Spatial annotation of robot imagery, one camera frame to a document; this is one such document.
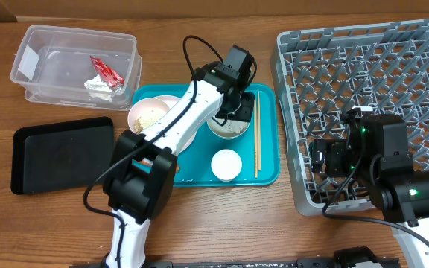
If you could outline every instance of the wooden chopstick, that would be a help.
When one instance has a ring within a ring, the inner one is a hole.
[[[258,178],[258,115],[256,99],[254,100],[254,177]]]
[[[261,100],[259,99],[258,92],[258,110],[256,113],[258,114],[258,170],[261,170]]]

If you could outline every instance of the clear plastic bin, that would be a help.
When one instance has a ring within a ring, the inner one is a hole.
[[[115,91],[88,90],[90,56],[101,58],[125,80]],[[128,110],[139,87],[142,59],[129,34],[32,25],[21,41],[10,79],[26,88],[26,100],[66,106]]]

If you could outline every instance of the teal tray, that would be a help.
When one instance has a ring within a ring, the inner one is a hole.
[[[188,84],[148,85],[138,89],[133,103],[145,98],[160,95],[172,95],[181,98]],[[252,84],[247,88],[261,101],[261,171],[254,177],[254,123],[238,138],[223,140],[216,136],[204,123],[193,143],[178,155],[179,172],[175,175],[174,187],[225,187],[246,185],[269,185],[276,181],[281,170],[279,160],[279,136],[277,132],[276,96],[273,90],[264,84]],[[231,182],[221,182],[212,172],[213,156],[222,149],[231,149],[239,154],[243,161],[241,173]],[[135,164],[146,171],[149,167]]]

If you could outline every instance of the wood grain surface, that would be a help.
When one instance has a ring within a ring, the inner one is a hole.
[[[50,25],[132,34],[143,59],[141,85],[188,83],[182,39],[194,34],[226,55],[233,44],[258,62],[256,83],[273,85],[268,64],[282,31],[429,18],[429,13],[341,16],[286,16],[232,19],[151,19],[50,22]],[[16,196],[10,191],[13,134],[20,127],[106,115],[117,135],[127,113],[29,103],[9,74],[22,37],[31,24],[0,24],[0,267],[67,267],[99,261],[112,240],[113,219],[87,211],[83,189]],[[189,43],[194,66],[215,60]],[[162,215],[151,223],[148,258],[176,262],[290,260],[332,256],[333,251],[368,246],[378,256],[398,257],[406,266],[389,228],[370,223],[303,217],[293,203],[285,158],[285,132],[278,107],[282,171],[268,187],[174,189]],[[107,208],[96,188],[90,202]],[[358,213],[381,217],[379,211]]]

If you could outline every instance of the gray plastic basket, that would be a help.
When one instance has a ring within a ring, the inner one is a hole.
[[[345,138],[339,114],[356,105],[401,115],[416,169],[429,170],[429,19],[289,31],[271,57],[299,213],[320,214],[344,178],[311,172],[314,138]],[[357,184],[352,191],[362,191]],[[344,190],[331,212],[373,208]]]

